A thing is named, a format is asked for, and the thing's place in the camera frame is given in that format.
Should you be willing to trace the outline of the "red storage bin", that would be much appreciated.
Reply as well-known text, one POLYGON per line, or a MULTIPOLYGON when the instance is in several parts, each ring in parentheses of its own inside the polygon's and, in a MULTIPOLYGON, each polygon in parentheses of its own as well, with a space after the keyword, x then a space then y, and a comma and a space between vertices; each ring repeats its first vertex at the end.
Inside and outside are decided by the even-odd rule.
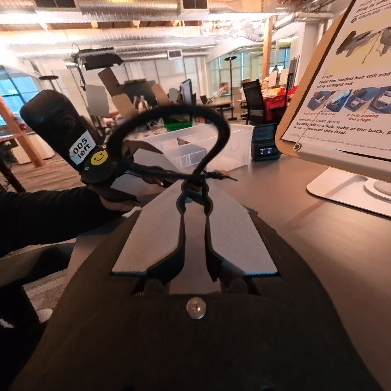
POLYGON ((294 86, 292 90, 289 90, 287 96, 285 87, 273 88, 262 92, 265 123, 280 123, 297 87, 294 86))

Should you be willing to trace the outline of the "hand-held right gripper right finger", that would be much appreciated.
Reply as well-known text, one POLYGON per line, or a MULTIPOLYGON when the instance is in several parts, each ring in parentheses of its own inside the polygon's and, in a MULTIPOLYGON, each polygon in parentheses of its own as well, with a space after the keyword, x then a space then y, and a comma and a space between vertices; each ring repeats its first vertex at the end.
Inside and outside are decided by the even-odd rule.
POLYGON ((213 281, 275 276, 278 269, 248 209, 215 183, 203 184, 206 266, 213 281))

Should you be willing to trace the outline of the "instruction sheet on wooden stand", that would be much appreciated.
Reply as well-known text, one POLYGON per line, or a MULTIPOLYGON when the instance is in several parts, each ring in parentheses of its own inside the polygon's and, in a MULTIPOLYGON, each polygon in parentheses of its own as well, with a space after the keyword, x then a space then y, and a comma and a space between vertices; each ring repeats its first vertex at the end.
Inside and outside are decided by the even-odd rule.
POLYGON ((307 185, 306 189, 312 195, 390 217, 391 160, 282 140, 298 111, 301 99, 311 86, 314 75, 325 58, 328 46, 333 43, 336 32, 354 2, 350 2, 345 13, 325 33, 316 48, 277 128, 276 144, 283 154, 328 167, 307 185))

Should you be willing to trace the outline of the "printed instruction sheet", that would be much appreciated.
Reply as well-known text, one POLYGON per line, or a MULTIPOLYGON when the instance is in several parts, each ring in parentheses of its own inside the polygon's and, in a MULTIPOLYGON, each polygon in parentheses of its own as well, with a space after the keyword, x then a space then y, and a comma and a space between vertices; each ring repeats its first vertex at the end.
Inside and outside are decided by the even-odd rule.
POLYGON ((282 140, 390 160, 391 2, 355 1, 282 140))

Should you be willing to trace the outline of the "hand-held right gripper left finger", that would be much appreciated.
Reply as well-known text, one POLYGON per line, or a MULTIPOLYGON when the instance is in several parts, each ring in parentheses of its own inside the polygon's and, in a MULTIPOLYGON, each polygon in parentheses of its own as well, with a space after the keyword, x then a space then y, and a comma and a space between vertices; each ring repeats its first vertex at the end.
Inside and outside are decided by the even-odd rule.
POLYGON ((112 274, 157 279, 168 284, 185 263, 185 200, 188 186, 178 180, 140 211, 112 268, 112 274))

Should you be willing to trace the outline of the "person's left forearm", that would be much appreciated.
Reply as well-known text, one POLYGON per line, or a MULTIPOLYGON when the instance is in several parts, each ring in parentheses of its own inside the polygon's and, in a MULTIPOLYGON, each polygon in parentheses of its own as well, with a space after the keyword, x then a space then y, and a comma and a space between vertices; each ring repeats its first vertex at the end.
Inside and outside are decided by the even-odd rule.
POLYGON ((120 217, 87 187, 0 193, 0 257, 33 245, 63 242, 120 217))

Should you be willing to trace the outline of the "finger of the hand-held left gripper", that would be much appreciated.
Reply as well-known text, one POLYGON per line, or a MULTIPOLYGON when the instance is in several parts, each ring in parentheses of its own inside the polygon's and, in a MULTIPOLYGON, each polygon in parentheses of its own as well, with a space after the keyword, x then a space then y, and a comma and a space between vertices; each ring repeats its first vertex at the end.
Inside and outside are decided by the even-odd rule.
POLYGON ((165 170, 172 170, 180 173, 178 169, 164 154, 159 154, 145 149, 137 149, 134 154, 134 163, 148 167, 161 167, 165 170))
POLYGON ((149 208, 176 208, 179 202, 179 186, 174 185, 175 179, 162 179, 161 185, 147 183, 142 178, 124 174, 116 178, 111 189, 133 195, 141 206, 149 208))

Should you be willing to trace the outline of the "black mesh office chair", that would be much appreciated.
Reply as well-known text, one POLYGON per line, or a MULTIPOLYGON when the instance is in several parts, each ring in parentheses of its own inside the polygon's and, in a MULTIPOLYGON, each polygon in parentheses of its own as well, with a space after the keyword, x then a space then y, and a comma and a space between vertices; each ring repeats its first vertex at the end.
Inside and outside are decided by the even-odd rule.
POLYGON ((243 83, 242 88, 247 105, 246 124, 263 125, 266 109, 259 79, 243 83))

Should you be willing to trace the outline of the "dark computer monitor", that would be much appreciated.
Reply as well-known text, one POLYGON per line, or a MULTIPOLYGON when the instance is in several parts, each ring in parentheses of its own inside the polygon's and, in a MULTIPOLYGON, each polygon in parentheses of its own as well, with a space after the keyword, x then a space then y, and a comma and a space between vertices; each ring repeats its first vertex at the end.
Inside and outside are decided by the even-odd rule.
POLYGON ((187 79, 180 84, 181 101, 184 105, 196 105, 196 97, 193 93, 192 80, 187 79))

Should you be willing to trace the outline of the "black cable orange plug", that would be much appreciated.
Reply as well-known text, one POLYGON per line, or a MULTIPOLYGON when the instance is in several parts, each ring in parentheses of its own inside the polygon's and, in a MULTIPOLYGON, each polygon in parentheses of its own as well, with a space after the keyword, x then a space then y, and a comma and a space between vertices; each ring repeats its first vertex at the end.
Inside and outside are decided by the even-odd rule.
POLYGON ((230 127, 227 121, 219 116, 216 112, 200 105, 160 105, 157 108, 148 110, 136 117, 127 120, 122 123, 117 130, 112 134, 106 144, 106 150, 109 157, 114 158, 118 165, 122 165, 124 168, 128 168, 129 163, 134 162, 134 158, 130 157, 134 152, 129 152, 128 155, 123 155, 122 145, 126 137, 131 134, 139 126, 151 121, 158 120, 167 116, 173 115, 189 115, 195 117, 201 117, 209 120, 217 130, 217 140, 212 149, 206 154, 206 156, 199 162, 198 166, 192 172, 193 175, 198 175, 201 179, 201 185, 207 179, 231 179, 230 176, 221 173, 219 171, 207 172, 205 170, 208 163, 210 163, 227 145, 230 139, 230 127))

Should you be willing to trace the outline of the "black overhead light panel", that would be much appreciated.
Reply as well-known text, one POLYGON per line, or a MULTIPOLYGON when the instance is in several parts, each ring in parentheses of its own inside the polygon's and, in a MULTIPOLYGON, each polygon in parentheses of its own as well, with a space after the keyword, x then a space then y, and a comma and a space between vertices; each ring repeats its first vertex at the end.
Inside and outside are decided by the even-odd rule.
POLYGON ((121 66, 124 63, 114 47, 80 49, 73 53, 71 57, 75 64, 83 65, 85 70, 109 68, 114 65, 121 66))

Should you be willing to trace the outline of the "white cabinet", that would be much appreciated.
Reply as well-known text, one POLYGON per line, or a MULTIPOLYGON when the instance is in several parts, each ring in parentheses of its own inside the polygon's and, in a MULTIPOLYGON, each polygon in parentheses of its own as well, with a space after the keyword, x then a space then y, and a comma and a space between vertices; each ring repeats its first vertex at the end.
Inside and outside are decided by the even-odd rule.
MULTIPOLYGON (((28 138, 42 159, 51 159, 56 155, 56 152, 37 134, 30 134, 28 135, 28 138)), ((20 142, 18 140, 15 141, 16 146, 11 148, 11 152, 17 164, 23 165, 31 163, 31 159, 21 147, 20 142)))

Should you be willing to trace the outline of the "wooden support post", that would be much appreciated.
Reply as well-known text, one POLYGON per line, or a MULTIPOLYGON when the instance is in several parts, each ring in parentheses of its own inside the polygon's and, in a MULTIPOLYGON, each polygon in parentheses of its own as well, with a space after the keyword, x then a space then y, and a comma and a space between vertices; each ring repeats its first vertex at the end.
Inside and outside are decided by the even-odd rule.
POLYGON ((36 151, 31 141, 29 140, 28 135, 21 128, 21 125, 17 121, 14 114, 11 112, 2 96, 0 96, 0 115, 3 120, 5 120, 11 133, 16 136, 17 140, 20 142, 21 147, 27 153, 34 166, 43 167, 45 165, 44 159, 42 159, 40 154, 36 151))

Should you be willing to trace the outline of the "black floor lamp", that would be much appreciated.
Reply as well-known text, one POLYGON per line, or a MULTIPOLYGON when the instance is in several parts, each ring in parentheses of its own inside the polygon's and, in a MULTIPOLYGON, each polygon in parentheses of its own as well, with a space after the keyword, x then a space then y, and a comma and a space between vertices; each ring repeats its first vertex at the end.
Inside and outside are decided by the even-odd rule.
POLYGON ((234 95, 233 91, 233 65, 232 62, 237 58, 237 56, 230 55, 226 57, 224 60, 229 63, 229 76, 230 76, 230 108, 231 108, 231 114, 228 118, 229 121, 236 121, 237 120, 237 106, 238 106, 238 100, 236 95, 234 95))
POLYGON ((43 82, 48 82, 51 85, 52 90, 60 92, 61 90, 58 90, 57 81, 59 79, 59 76, 57 75, 43 75, 39 76, 38 79, 43 82))

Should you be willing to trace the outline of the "green crate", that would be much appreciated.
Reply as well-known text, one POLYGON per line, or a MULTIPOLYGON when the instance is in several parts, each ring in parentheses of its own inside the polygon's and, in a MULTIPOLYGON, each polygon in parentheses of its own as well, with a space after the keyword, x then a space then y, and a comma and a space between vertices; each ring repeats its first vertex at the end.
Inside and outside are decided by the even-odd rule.
POLYGON ((192 121, 181 121, 174 118, 165 118, 163 119, 163 123, 167 132, 182 130, 193 126, 192 121))

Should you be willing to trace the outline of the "brown cardboard panel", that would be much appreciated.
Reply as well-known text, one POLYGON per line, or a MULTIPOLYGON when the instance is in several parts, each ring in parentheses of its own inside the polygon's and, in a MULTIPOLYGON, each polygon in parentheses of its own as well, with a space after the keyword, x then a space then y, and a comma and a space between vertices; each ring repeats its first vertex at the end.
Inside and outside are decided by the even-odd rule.
POLYGON ((111 97, 120 95, 122 93, 120 83, 116 78, 111 67, 107 67, 97 73, 106 90, 111 97))

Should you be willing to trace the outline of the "pale wooden post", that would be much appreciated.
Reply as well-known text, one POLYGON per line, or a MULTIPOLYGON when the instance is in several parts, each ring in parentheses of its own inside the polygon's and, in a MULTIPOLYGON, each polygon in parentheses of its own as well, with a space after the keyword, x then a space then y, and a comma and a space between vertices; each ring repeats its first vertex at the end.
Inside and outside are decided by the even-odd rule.
POLYGON ((272 31, 275 23, 275 16, 270 16, 265 22, 264 41, 263 41, 263 62, 262 62, 262 80, 269 76, 272 48, 272 31))

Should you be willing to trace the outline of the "black screen device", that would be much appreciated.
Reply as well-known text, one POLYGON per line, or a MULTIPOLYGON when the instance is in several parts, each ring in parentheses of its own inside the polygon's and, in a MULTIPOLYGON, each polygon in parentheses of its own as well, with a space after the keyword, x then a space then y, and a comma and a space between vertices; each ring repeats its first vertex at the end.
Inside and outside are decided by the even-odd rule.
POLYGON ((281 152, 276 146, 276 123, 260 124, 253 128, 251 158, 254 162, 277 160, 281 152))

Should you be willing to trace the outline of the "silver ceiling duct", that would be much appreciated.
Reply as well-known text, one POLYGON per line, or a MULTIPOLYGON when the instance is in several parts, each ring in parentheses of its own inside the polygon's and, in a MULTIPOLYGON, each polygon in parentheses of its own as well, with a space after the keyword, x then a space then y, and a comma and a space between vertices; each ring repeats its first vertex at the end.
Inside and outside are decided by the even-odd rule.
POLYGON ((83 14, 141 14, 141 15, 178 15, 178 1, 154 0, 75 0, 76 7, 83 14))

